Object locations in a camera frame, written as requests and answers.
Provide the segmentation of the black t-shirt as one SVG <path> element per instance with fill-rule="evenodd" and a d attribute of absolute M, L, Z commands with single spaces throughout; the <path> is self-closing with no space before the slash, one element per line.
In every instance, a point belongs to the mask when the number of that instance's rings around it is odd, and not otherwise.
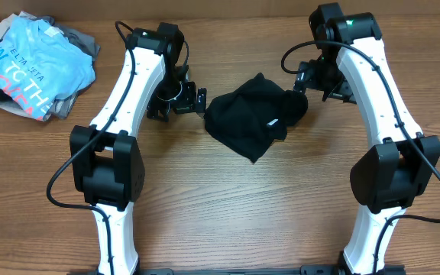
<path fill-rule="evenodd" d="M 205 110 L 206 131 L 217 141 L 257 162 L 287 128 L 307 112 L 304 92 L 284 90 L 258 73 L 235 91 L 218 96 Z"/>

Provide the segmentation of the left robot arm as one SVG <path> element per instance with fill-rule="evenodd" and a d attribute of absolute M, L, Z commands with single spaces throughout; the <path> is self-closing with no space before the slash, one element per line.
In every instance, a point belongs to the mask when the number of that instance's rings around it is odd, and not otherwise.
<path fill-rule="evenodd" d="M 187 63 L 177 63 L 189 46 L 175 24 L 154 31 L 135 28 L 125 37 L 120 76 L 89 126 L 70 134 L 76 190 L 92 210 L 99 234 L 97 274 L 137 274 L 133 208 L 144 185 L 137 135 L 143 118 L 167 122 L 175 114 L 205 111 L 206 89 L 189 81 Z"/>

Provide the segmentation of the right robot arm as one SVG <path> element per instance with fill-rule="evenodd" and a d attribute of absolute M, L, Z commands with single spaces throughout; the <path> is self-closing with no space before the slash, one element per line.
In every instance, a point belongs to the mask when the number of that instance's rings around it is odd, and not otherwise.
<path fill-rule="evenodd" d="M 319 5 L 309 16 L 321 55 L 301 62 L 294 90 L 358 106 L 368 151 L 351 168 L 359 208 L 351 239 L 334 274 L 403 274 L 384 255 L 397 216 L 425 191 L 440 157 L 440 141 L 425 136 L 405 106 L 387 64 L 381 30 L 371 13 L 344 15 L 338 3 Z"/>

